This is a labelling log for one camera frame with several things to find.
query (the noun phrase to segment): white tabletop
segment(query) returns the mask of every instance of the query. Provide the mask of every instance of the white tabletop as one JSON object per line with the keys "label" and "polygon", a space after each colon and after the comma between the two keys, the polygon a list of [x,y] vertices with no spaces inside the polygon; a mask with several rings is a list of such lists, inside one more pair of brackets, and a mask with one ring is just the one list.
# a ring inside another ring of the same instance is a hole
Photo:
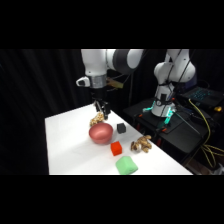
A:
{"label": "white tabletop", "polygon": [[[131,142],[142,135],[112,112],[107,121],[114,129],[111,143],[119,141],[123,147],[123,154],[114,157],[110,144],[97,145],[89,137],[89,122],[96,114],[89,105],[45,120],[51,175],[119,175],[116,162],[123,156],[138,166],[133,175],[191,175],[153,143],[148,154],[131,152]],[[117,133],[119,123],[125,123],[125,134]]]}

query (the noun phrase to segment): red cube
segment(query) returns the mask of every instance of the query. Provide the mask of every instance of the red cube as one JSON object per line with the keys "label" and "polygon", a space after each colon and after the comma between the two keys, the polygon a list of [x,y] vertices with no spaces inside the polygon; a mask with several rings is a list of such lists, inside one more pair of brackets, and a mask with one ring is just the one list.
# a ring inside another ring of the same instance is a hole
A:
{"label": "red cube", "polygon": [[111,144],[111,151],[114,156],[122,154],[122,146],[120,142],[114,142]]}

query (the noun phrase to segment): green cube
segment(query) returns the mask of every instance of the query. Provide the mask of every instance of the green cube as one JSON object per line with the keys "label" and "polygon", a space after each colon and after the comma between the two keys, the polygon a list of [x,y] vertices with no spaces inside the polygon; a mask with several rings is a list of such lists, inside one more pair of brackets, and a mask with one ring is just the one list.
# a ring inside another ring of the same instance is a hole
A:
{"label": "green cube", "polygon": [[120,175],[130,175],[138,170],[138,167],[133,162],[130,156],[124,156],[117,161],[116,167]]}

